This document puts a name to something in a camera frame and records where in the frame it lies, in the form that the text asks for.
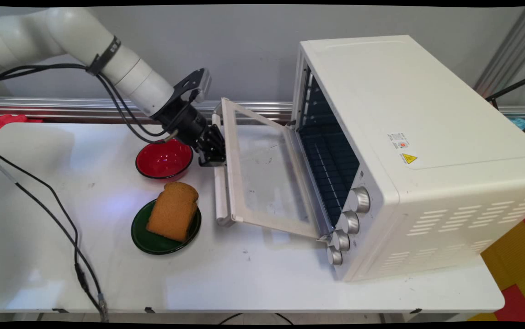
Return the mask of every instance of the white robotic arm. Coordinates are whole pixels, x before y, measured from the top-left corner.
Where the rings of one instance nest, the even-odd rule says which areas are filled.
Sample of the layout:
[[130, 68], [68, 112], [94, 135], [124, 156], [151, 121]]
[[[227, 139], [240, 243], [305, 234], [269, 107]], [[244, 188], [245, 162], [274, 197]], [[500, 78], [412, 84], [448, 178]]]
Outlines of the white robotic arm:
[[[65, 53], [89, 67], [108, 47], [115, 46], [114, 40], [114, 35], [87, 8], [50, 8], [0, 17], [0, 71]], [[144, 114], [167, 125], [170, 133], [177, 129], [177, 138], [200, 154], [201, 165], [223, 163], [223, 139], [221, 145], [220, 140], [217, 145], [205, 143], [212, 136], [219, 139], [219, 130], [206, 125], [206, 119], [181, 100], [188, 90], [197, 90], [196, 100], [204, 100], [211, 81], [208, 72], [195, 71], [173, 87], [133, 50], [118, 44], [101, 72]], [[176, 116], [184, 106], [189, 108]]]

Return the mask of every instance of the open oven door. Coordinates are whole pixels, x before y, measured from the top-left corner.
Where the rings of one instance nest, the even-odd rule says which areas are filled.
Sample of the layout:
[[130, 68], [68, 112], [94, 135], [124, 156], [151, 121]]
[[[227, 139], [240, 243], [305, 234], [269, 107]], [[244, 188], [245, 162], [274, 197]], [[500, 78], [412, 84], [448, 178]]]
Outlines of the open oven door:
[[[322, 227], [325, 210], [313, 192], [313, 179], [296, 132], [227, 98], [222, 98], [221, 108], [227, 167], [214, 169], [218, 224], [251, 223], [315, 239], [329, 234], [329, 229]], [[262, 125], [237, 125], [237, 115]], [[218, 114], [212, 119], [220, 124]]]

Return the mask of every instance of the silver knob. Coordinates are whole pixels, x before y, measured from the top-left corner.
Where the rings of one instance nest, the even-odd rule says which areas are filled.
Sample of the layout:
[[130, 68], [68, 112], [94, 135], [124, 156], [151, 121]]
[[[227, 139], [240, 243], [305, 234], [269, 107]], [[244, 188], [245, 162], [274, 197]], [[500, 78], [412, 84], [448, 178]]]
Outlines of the silver knob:
[[332, 233], [332, 241], [336, 250], [348, 250], [350, 248], [350, 238], [341, 229], [336, 229]]
[[358, 216], [354, 211], [344, 211], [337, 222], [344, 233], [356, 234], [360, 231]]
[[327, 248], [327, 261], [332, 265], [341, 265], [342, 253], [336, 250], [334, 246], [329, 246]]
[[369, 212], [370, 197], [364, 186], [351, 189], [346, 200], [354, 212]]

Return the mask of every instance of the white toaster oven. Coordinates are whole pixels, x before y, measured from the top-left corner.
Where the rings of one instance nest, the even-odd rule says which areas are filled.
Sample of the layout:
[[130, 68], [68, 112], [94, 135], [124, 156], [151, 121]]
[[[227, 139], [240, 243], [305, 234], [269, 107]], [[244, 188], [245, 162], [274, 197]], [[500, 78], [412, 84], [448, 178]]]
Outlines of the white toaster oven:
[[525, 218], [525, 134], [409, 36], [301, 42], [293, 103], [282, 126], [222, 99], [220, 225], [325, 241], [356, 281], [459, 264]]

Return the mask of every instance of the label sticker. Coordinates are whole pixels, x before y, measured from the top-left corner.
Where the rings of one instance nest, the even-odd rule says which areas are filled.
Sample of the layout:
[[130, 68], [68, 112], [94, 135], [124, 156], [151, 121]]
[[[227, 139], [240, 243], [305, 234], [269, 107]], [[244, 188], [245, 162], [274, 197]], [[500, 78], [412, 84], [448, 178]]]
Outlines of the label sticker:
[[407, 136], [405, 136], [405, 133], [389, 133], [387, 136], [405, 165], [410, 165], [409, 167], [412, 168], [421, 166], [421, 159], [417, 153], [417, 148], [415, 148], [414, 144], [411, 144]]
[[405, 158], [405, 161], [407, 161], [407, 164], [417, 160], [417, 156], [412, 156], [408, 154], [403, 154], [403, 157]]

